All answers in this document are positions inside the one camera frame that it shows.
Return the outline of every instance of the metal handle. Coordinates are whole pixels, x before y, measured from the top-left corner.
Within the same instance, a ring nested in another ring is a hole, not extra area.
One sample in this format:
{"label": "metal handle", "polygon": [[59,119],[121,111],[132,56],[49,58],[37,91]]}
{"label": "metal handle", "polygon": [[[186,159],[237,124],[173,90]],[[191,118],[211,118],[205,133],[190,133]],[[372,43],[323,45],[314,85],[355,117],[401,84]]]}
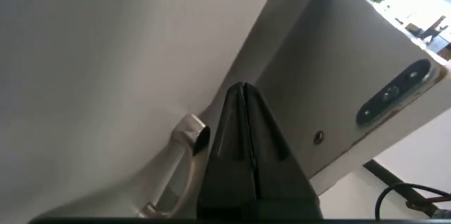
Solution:
{"label": "metal handle", "polygon": [[180,195],[171,211],[157,211],[155,205],[149,202],[138,214],[141,218],[172,218],[180,211],[190,198],[196,185],[202,181],[203,167],[208,161],[208,145],[210,129],[193,114],[186,115],[176,125],[171,134],[171,141],[184,146],[191,156],[185,190]]}

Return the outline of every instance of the white panel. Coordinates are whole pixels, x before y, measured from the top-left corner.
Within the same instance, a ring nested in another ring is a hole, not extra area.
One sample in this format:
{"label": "white panel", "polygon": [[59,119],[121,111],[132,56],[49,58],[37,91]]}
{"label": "white panel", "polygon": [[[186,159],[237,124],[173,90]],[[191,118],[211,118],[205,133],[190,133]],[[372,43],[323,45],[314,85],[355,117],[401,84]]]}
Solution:
{"label": "white panel", "polygon": [[[445,61],[413,43],[370,1],[270,2],[278,6],[264,9],[202,115],[215,126],[227,88],[258,79],[257,87],[317,193],[451,107]],[[277,20],[279,25],[271,24]],[[421,58],[435,68],[426,87],[394,107],[395,112],[359,127],[355,117],[360,106]],[[317,130],[326,137],[320,146],[313,143]]]}
{"label": "white panel", "polygon": [[0,0],[0,222],[144,168],[211,102],[265,2]]}

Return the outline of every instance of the screw hole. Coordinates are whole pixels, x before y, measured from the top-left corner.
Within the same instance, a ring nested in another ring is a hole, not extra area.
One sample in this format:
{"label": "screw hole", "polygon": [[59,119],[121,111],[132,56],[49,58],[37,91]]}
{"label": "screw hole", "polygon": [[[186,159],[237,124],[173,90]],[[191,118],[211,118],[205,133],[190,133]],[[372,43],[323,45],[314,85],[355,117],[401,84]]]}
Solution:
{"label": "screw hole", "polygon": [[315,133],[313,142],[315,144],[321,144],[323,140],[324,140],[324,132],[319,130],[318,132]]}

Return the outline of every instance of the black cable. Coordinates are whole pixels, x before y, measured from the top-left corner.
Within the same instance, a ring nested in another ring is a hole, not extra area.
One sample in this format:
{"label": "black cable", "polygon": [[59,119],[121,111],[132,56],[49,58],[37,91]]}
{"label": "black cable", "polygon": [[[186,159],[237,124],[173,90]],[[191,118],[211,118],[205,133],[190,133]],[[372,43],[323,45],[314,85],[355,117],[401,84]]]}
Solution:
{"label": "black cable", "polygon": [[427,192],[432,192],[432,193],[438,194],[440,196],[450,196],[451,195],[447,192],[442,192],[439,189],[434,189],[434,188],[430,188],[430,187],[423,186],[423,185],[409,184],[406,182],[397,182],[397,183],[387,187],[385,190],[382,191],[381,195],[379,195],[378,200],[376,201],[376,206],[374,208],[374,215],[376,217],[376,220],[381,220],[381,204],[382,204],[383,198],[385,198],[385,196],[387,196],[387,194],[389,192],[391,192],[392,190],[394,190],[398,187],[411,187],[411,188],[415,188],[415,189],[422,189]]}

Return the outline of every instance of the floor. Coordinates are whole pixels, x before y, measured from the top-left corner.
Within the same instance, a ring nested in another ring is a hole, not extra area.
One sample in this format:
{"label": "floor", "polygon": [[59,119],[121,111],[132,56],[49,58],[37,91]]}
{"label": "floor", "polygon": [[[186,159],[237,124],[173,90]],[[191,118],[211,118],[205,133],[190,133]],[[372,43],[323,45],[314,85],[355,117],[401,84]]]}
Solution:
{"label": "floor", "polygon": [[[323,217],[374,219],[374,205],[386,187],[386,184],[361,167],[346,175],[319,197]],[[382,203],[381,218],[425,219],[428,216],[408,209],[405,199],[391,192]]]}

